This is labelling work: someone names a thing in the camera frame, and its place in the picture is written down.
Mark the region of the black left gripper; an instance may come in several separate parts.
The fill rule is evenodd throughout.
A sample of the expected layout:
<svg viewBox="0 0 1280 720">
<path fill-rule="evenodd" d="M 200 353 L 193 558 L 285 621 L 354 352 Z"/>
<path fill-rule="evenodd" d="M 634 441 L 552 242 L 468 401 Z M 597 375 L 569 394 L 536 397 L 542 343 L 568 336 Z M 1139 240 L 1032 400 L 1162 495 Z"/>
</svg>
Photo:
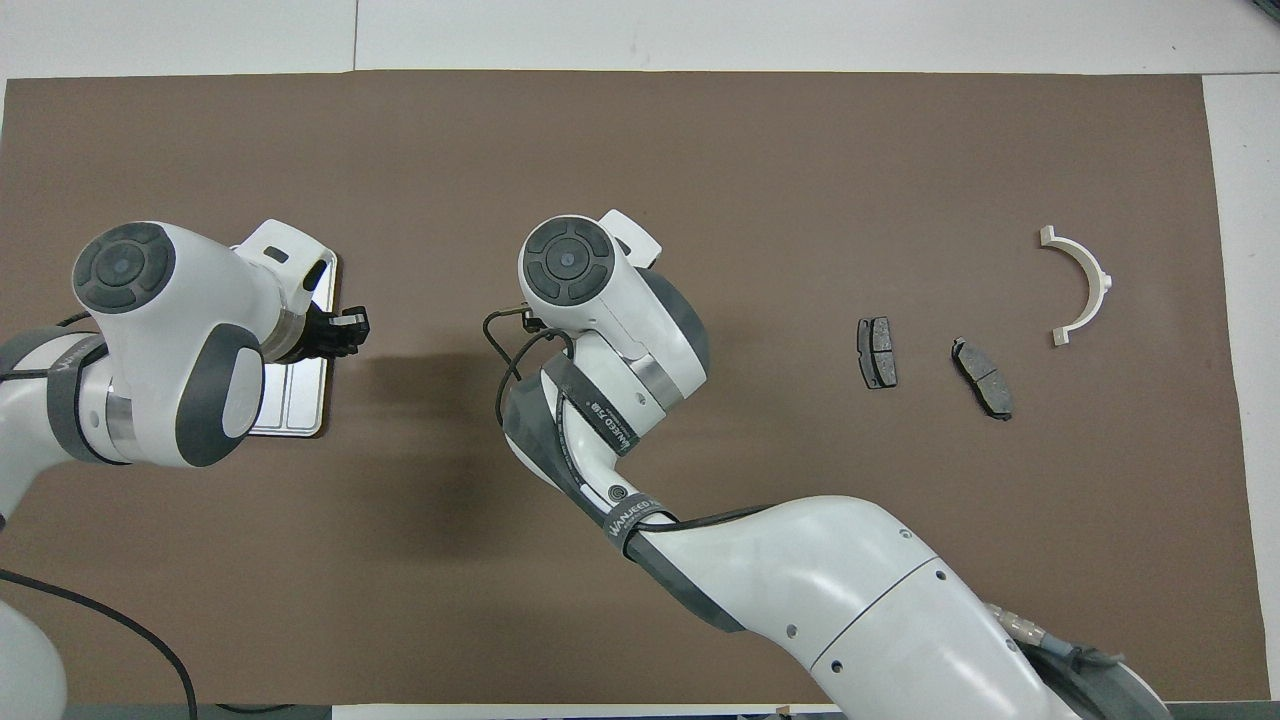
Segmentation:
<svg viewBox="0 0 1280 720">
<path fill-rule="evenodd" d="M 321 310 L 314 301 L 305 315 L 303 329 L 293 347 L 293 363 L 315 357 L 348 357 L 370 333 L 366 307 L 348 307 L 338 314 Z"/>
</svg>

